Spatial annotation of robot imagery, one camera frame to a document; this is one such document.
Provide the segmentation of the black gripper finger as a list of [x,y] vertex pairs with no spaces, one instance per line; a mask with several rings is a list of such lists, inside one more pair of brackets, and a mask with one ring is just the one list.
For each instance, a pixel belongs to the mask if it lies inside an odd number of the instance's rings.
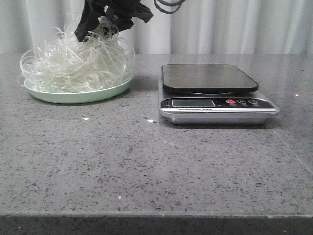
[[105,15],[119,31],[130,29],[133,26],[132,18],[139,18],[147,23],[153,14],[140,2],[140,0],[106,0]]
[[103,0],[84,0],[81,19],[75,30],[76,38],[83,42],[89,31],[99,26],[98,18],[104,15],[105,2]]

